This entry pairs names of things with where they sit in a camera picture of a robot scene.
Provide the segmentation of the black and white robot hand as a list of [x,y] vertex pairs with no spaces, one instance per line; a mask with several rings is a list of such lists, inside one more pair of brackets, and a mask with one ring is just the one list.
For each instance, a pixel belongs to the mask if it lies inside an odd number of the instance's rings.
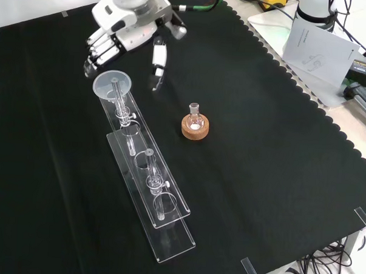
[[83,70],[88,78],[154,39],[160,27],[166,27],[178,40],[187,33],[168,0],[100,0],[92,15],[99,29],[86,40],[89,51]]

